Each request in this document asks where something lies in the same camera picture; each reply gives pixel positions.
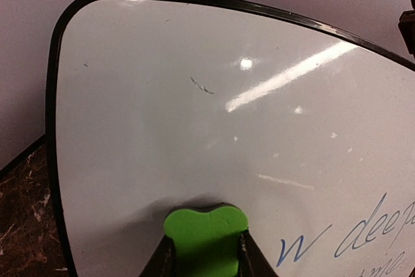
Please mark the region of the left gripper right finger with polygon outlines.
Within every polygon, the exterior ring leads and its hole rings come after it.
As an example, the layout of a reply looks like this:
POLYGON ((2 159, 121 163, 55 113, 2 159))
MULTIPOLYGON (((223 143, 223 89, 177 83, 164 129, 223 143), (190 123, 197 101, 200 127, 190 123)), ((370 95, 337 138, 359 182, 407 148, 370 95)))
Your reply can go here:
POLYGON ((278 277, 249 230, 238 238, 238 262, 239 277, 278 277))

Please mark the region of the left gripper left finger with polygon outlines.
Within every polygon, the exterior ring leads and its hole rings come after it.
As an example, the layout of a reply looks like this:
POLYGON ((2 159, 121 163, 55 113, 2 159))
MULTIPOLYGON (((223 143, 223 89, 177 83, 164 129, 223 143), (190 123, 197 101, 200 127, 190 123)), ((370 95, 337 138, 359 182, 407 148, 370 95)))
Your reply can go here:
POLYGON ((173 277, 175 274, 174 242, 163 237, 139 277, 173 277))

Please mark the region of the green whiteboard eraser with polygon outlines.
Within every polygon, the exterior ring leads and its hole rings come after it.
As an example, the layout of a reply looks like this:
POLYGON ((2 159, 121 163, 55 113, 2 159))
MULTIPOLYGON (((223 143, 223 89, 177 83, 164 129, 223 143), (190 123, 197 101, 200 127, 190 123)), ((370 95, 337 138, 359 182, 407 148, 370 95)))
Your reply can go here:
POLYGON ((235 206, 180 208, 166 216, 164 234, 175 249, 175 276, 236 276, 238 240, 248 218, 235 206))

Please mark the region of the white whiteboard black frame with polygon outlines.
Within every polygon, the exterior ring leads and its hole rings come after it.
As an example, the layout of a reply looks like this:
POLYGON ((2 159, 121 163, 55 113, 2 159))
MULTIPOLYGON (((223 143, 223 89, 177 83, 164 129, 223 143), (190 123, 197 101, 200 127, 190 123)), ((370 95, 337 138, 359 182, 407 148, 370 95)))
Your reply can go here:
POLYGON ((70 276, 138 276, 180 206, 233 204, 279 276, 414 272, 414 64, 239 0, 75 0, 47 68, 70 276))

